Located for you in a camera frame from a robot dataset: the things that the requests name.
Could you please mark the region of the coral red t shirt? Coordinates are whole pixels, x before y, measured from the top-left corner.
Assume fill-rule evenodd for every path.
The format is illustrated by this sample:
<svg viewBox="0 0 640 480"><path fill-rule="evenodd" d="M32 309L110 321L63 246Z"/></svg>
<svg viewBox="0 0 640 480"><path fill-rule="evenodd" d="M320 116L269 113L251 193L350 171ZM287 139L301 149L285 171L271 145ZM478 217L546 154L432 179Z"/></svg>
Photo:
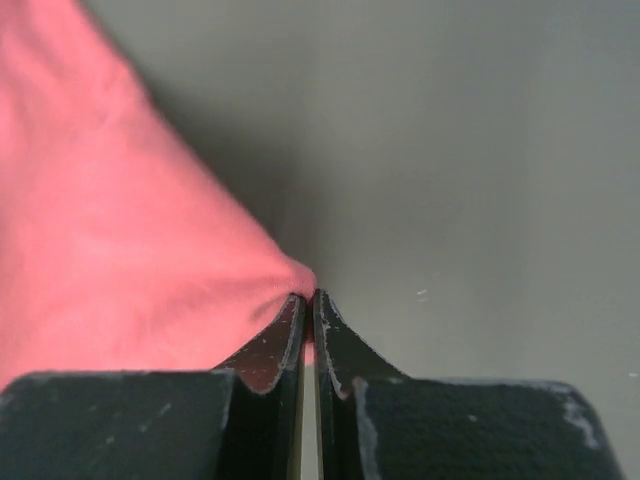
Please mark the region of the coral red t shirt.
<svg viewBox="0 0 640 480"><path fill-rule="evenodd" d="M204 370L310 298L76 1L1 5L1 381Z"/></svg>

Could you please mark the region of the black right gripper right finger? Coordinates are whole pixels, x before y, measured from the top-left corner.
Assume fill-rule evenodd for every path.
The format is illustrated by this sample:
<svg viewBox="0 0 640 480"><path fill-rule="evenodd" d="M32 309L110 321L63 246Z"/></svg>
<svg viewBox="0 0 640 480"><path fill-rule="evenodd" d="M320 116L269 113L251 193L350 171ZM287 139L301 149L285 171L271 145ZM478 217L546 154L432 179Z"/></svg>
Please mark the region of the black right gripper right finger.
<svg viewBox="0 0 640 480"><path fill-rule="evenodd" d="M620 479L600 418L573 386L417 379L344 321L329 294L312 314L324 479Z"/></svg>

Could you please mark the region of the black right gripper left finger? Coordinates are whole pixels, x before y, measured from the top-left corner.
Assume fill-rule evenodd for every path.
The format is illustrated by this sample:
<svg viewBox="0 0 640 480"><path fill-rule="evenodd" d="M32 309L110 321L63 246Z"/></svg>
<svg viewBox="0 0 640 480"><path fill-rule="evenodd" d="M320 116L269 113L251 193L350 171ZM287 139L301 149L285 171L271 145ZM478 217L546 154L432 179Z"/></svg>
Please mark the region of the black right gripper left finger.
<svg viewBox="0 0 640 480"><path fill-rule="evenodd" d="M212 370L38 372L1 395L5 479L296 479L306 303Z"/></svg>

